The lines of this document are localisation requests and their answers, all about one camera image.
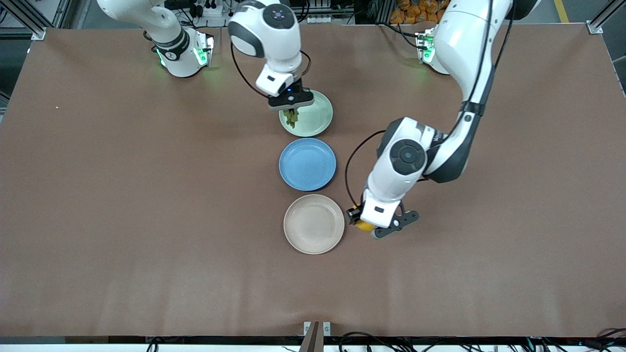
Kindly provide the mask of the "light green plate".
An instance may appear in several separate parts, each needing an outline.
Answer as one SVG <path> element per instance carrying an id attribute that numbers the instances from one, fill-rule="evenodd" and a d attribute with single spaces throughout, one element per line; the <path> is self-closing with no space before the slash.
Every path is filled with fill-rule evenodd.
<path id="1" fill-rule="evenodd" d="M 311 89 L 313 104 L 297 108 L 297 121 L 289 123 L 284 110 L 279 111 L 279 121 L 287 132 L 298 137 L 313 137 L 329 127 L 333 118 L 330 100 L 317 90 Z"/>

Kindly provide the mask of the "black metal rack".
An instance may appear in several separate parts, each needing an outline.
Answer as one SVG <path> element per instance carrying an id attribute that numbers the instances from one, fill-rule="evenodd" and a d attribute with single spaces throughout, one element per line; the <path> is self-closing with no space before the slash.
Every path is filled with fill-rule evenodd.
<path id="1" fill-rule="evenodd" d="M 289 0 L 301 24 L 389 22 L 395 0 Z"/>

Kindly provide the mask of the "white metal bracket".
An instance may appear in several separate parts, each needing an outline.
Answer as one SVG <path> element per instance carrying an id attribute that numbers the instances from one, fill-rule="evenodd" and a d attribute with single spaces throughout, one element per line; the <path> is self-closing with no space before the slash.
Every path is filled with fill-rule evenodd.
<path id="1" fill-rule="evenodd" d="M 314 336 L 331 336 L 331 323 L 329 321 L 305 321 L 303 323 L 303 333 L 302 336 L 306 336 L 309 334 L 309 330 L 313 329 Z"/>

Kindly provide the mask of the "white power strip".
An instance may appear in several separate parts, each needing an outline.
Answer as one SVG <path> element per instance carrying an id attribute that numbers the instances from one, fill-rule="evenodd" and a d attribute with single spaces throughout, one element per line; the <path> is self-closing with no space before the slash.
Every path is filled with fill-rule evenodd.
<path id="1" fill-rule="evenodd" d="M 186 0 L 193 19 L 221 18 L 224 13 L 223 0 Z"/>

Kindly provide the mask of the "pile of orange objects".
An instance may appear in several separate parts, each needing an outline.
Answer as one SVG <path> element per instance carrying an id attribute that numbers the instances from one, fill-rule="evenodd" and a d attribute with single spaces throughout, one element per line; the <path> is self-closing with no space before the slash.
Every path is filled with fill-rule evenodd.
<path id="1" fill-rule="evenodd" d="M 439 23 L 451 0 L 395 0 L 389 22 L 396 24 L 416 24 L 420 22 Z"/>

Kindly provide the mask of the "brown table cover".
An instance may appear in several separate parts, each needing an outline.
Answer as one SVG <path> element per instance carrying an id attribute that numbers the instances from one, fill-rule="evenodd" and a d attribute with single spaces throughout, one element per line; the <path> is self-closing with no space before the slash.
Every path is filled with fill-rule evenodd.
<path id="1" fill-rule="evenodd" d="M 0 123 L 0 335 L 595 336 L 626 327 L 626 97 L 583 24 L 512 29 L 465 173 L 420 220 L 288 243 L 293 141 L 219 36 L 177 79 L 141 30 L 49 30 Z"/>

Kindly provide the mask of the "blue plate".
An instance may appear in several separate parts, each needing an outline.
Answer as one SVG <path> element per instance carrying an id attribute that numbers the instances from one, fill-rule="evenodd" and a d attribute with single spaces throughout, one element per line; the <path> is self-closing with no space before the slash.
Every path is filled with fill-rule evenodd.
<path id="1" fill-rule="evenodd" d="M 324 189 L 335 177 L 337 158 L 331 147 L 317 138 L 289 143 L 279 157 L 279 173 L 290 187 L 302 192 Z"/>

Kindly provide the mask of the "beige plate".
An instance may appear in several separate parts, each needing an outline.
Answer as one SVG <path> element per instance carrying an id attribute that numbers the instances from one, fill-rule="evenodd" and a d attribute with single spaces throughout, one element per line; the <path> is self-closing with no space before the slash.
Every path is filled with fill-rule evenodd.
<path id="1" fill-rule="evenodd" d="M 339 205 L 331 198 L 310 194 L 295 200 L 286 210 L 283 230 L 297 251 L 308 255 L 329 252 L 341 241 L 346 223 Z"/>

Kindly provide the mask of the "aluminium frame post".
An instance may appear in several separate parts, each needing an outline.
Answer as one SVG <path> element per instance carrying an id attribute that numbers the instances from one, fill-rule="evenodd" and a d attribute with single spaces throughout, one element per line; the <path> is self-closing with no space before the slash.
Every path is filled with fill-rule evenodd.
<path id="1" fill-rule="evenodd" d="M 624 6 L 626 6 L 626 0 L 608 0 L 592 20 L 586 21 L 589 34 L 602 34 L 604 32 L 602 26 Z"/>
<path id="2" fill-rule="evenodd" d="M 29 39 L 40 41 L 45 37 L 47 27 L 53 25 L 27 0 L 0 0 L 0 7 L 6 10 L 24 29 L 0 27 L 0 39 Z"/>

